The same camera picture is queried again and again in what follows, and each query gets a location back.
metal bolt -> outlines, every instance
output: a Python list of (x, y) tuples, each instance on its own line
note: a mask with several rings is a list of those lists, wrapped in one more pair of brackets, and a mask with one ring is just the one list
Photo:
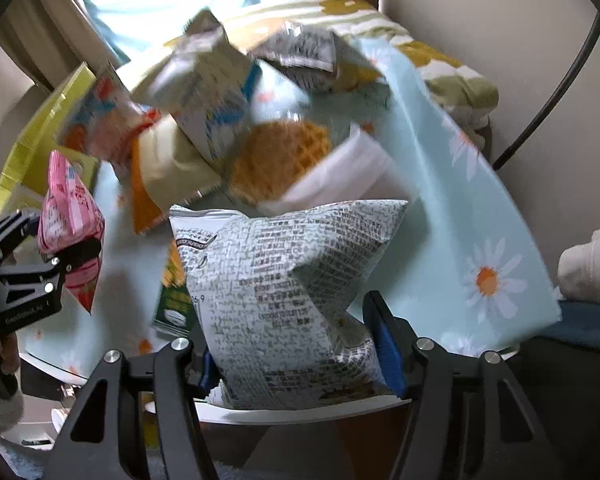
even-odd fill
[(484, 355), (484, 359), (489, 364), (496, 365), (501, 361), (502, 358), (500, 357), (500, 354), (498, 354), (497, 352), (488, 351)]
[(111, 364), (115, 363), (122, 357), (122, 354), (119, 350), (109, 350), (106, 354), (104, 354), (104, 360)]
[(179, 337), (171, 341), (171, 348), (174, 350), (184, 350), (189, 346), (189, 340), (186, 337)]
[(433, 344), (433, 341), (431, 339), (429, 339), (428, 337), (421, 337), (416, 341), (416, 346), (420, 349), (420, 350), (433, 350), (433, 347), (435, 346)]

waffle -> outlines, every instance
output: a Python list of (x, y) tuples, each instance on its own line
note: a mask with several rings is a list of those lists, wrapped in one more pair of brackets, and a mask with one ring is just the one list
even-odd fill
[(232, 193), (276, 200), (331, 151), (329, 131), (307, 120), (258, 124), (232, 165)]

